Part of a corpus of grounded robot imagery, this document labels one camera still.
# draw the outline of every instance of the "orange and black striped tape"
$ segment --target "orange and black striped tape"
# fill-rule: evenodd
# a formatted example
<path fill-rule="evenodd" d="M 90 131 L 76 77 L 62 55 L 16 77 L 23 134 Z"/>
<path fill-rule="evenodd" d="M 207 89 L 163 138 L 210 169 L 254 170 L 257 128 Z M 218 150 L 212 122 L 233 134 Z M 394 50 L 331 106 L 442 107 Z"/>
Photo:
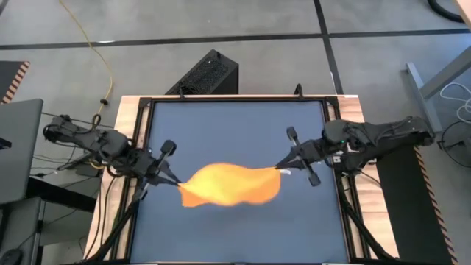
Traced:
<path fill-rule="evenodd" d="M 455 249 L 453 248 L 453 243 L 451 243 L 451 239 L 448 235 L 448 230 L 446 228 L 445 222 L 443 221 L 442 212 L 439 209 L 439 205 L 435 199 L 435 193 L 433 192 L 432 184 L 427 174 L 427 170 L 425 169 L 424 160 L 422 159 L 422 155 L 420 154 L 419 148 L 414 147 L 415 154 L 417 156 L 417 161 L 419 162 L 420 170 L 422 171 L 422 175 L 424 177 L 425 186 L 428 190 L 428 195 L 430 196 L 430 200 L 432 202 L 433 209 L 435 210 L 436 219 L 442 229 L 443 239 L 445 240 L 446 245 L 448 246 L 448 253 L 450 253 L 451 262 L 453 265 L 458 265 L 458 259 L 456 258 Z"/>
<path fill-rule="evenodd" d="M 26 71 L 28 71 L 28 68 L 29 62 L 24 62 L 21 64 L 20 68 L 16 72 L 15 78 L 13 78 L 13 81 L 7 90 L 7 93 L 4 95 L 3 99 L 1 99 L 0 104 L 6 104 L 12 101 L 13 96 L 20 87 L 21 80 L 23 80 Z"/>

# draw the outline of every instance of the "metal leg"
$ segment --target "metal leg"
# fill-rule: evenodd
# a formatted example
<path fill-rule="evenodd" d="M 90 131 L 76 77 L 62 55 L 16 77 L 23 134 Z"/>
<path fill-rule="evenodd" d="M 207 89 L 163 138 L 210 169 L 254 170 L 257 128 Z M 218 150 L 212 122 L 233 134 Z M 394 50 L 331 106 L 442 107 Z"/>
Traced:
<path fill-rule="evenodd" d="M 96 200 L 83 194 L 69 191 L 41 180 L 30 178 L 28 181 L 27 197 L 40 197 L 41 199 L 82 211 L 93 213 Z"/>
<path fill-rule="evenodd" d="M 424 84 L 413 63 L 407 63 L 406 68 L 412 85 L 412 91 L 419 103 L 421 111 L 427 116 L 435 133 L 443 130 L 435 107 L 430 98 L 444 86 L 460 76 L 471 67 L 471 46 L 462 52 L 455 60 L 445 66 L 438 74 Z"/>

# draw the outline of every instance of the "orange fabric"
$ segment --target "orange fabric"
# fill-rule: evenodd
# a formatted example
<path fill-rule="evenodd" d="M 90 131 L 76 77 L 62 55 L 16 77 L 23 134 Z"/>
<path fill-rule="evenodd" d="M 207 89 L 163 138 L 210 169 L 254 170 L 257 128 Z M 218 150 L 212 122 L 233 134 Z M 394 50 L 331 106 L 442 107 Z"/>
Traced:
<path fill-rule="evenodd" d="M 178 187 L 185 207 L 205 203 L 232 206 L 241 202 L 263 204 L 280 190 L 281 173 L 274 167 L 248 169 L 229 163 L 215 163 L 200 169 Z"/>

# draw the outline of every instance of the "yellow cable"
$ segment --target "yellow cable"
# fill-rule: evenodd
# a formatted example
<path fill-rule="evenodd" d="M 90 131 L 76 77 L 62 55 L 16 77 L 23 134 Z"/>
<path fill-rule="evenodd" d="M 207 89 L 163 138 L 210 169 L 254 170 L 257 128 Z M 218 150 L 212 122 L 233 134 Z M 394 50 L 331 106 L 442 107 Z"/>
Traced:
<path fill-rule="evenodd" d="M 77 20 L 77 18 L 75 17 L 75 15 L 72 13 L 72 11 L 69 10 L 69 8 L 64 4 L 63 0 L 59 0 L 60 4 L 64 7 L 64 9 L 67 11 L 67 13 L 71 16 L 71 18 L 75 21 L 75 24 L 79 27 L 80 31 L 82 31 L 82 34 L 83 36 L 85 37 L 85 39 L 87 40 L 87 43 L 88 43 L 88 46 L 90 47 L 90 49 L 92 49 L 99 57 L 100 59 L 102 59 L 103 63 L 105 64 L 106 66 L 106 69 L 108 70 L 108 73 L 110 74 L 110 86 L 108 87 L 108 91 L 105 95 L 105 97 L 103 99 L 108 99 L 108 97 L 110 96 L 111 94 L 111 91 L 113 91 L 113 72 L 111 71 L 111 67 L 110 65 L 108 64 L 108 62 L 103 58 L 102 54 L 100 54 L 96 49 L 95 47 L 93 47 L 93 45 L 91 44 L 90 42 L 90 39 L 88 38 L 88 35 L 87 33 L 85 32 L 85 30 L 83 29 L 82 25 L 80 24 L 80 22 Z M 102 109 L 103 109 L 103 106 L 105 106 L 105 104 L 101 103 L 100 104 L 100 108 L 98 109 L 98 112 L 96 114 L 100 114 Z M 90 165 L 92 167 L 94 167 L 95 169 L 104 169 L 105 167 L 104 166 L 97 166 L 95 165 L 91 160 L 89 161 Z"/>

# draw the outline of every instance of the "black box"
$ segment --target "black box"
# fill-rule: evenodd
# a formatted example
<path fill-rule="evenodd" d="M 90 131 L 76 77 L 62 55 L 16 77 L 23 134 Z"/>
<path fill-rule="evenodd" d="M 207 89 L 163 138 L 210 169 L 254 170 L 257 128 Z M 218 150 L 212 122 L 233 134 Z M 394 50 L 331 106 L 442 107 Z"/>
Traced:
<path fill-rule="evenodd" d="M 210 50 L 166 95 L 238 94 L 238 64 Z"/>

